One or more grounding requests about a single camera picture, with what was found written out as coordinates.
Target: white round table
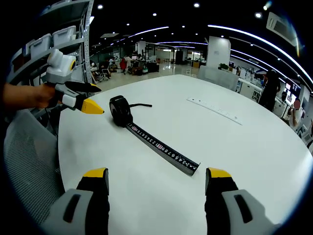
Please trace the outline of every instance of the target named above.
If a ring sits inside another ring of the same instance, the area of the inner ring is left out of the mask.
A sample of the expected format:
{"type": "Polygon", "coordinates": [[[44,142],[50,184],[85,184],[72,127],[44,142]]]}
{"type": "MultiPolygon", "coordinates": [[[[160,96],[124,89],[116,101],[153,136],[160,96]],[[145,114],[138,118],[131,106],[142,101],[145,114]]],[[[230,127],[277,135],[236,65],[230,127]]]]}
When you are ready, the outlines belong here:
{"type": "Polygon", "coordinates": [[[301,139],[276,115],[252,100],[212,83],[184,75],[158,77],[114,88],[92,97],[103,115],[61,112],[59,159],[65,190],[76,188],[91,169],[109,169],[109,234],[206,234],[205,170],[229,172],[283,223],[300,200],[313,160],[301,139]],[[123,95],[134,123],[196,163],[190,177],[117,127],[110,98],[123,95]],[[239,125],[186,99],[219,107],[239,125]]]}

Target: white ruler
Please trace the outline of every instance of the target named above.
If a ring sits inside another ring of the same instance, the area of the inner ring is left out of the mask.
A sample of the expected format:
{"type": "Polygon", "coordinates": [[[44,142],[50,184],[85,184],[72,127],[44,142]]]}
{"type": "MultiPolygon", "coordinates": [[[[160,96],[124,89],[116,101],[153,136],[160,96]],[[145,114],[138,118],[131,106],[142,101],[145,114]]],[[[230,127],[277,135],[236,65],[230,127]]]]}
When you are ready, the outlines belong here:
{"type": "Polygon", "coordinates": [[[218,107],[210,105],[210,104],[206,103],[205,101],[203,101],[201,99],[196,99],[196,98],[193,98],[193,97],[189,97],[189,98],[187,98],[187,100],[190,101],[190,102],[193,102],[195,104],[198,104],[198,105],[200,105],[202,107],[205,107],[205,108],[207,108],[207,109],[209,109],[209,110],[211,110],[211,111],[213,111],[215,113],[218,113],[219,115],[222,115],[225,118],[228,118],[228,119],[238,123],[239,125],[242,125],[242,122],[238,119],[237,116],[232,115],[229,112],[227,112],[225,110],[222,110],[222,109],[220,109],[218,107]]]}

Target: column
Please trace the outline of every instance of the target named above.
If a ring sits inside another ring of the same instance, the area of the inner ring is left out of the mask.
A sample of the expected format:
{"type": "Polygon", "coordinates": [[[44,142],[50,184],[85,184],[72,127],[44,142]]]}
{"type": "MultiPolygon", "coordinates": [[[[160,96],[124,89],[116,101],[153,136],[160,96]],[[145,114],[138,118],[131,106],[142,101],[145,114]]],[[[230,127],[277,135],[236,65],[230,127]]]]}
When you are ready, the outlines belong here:
{"type": "Polygon", "coordinates": [[[219,64],[229,64],[230,41],[225,38],[209,37],[206,65],[218,68],[219,64]]]}
{"type": "Polygon", "coordinates": [[[145,52],[145,47],[146,47],[146,42],[145,41],[139,41],[139,42],[136,42],[135,50],[138,51],[138,54],[142,55],[142,50],[143,50],[143,53],[144,53],[145,52]]]}
{"type": "Polygon", "coordinates": [[[187,57],[187,48],[182,48],[182,60],[185,61],[185,58],[187,57]]]}

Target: air conditioner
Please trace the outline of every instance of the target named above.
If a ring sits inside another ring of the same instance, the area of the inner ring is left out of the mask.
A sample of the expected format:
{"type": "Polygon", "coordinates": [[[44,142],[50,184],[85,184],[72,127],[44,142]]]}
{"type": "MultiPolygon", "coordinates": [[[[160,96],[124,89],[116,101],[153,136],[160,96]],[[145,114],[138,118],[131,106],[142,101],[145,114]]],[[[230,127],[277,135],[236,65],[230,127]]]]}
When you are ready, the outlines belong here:
{"type": "Polygon", "coordinates": [[[293,26],[287,20],[284,20],[270,12],[268,14],[266,28],[281,36],[294,47],[297,45],[297,34],[293,26]]]}

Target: tape measure blade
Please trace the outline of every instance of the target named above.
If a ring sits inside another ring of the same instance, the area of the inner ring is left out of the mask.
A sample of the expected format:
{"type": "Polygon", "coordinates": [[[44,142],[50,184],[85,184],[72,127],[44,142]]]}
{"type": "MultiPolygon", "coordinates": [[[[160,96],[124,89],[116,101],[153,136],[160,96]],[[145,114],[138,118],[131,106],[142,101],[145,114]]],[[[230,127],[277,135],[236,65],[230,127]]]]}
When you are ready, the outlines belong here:
{"type": "Polygon", "coordinates": [[[126,128],[163,159],[171,163],[185,174],[192,176],[198,169],[199,165],[197,163],[159,141],[157,138],[153,137],[136,124],[129,123],[126,125],[126,128]]]}

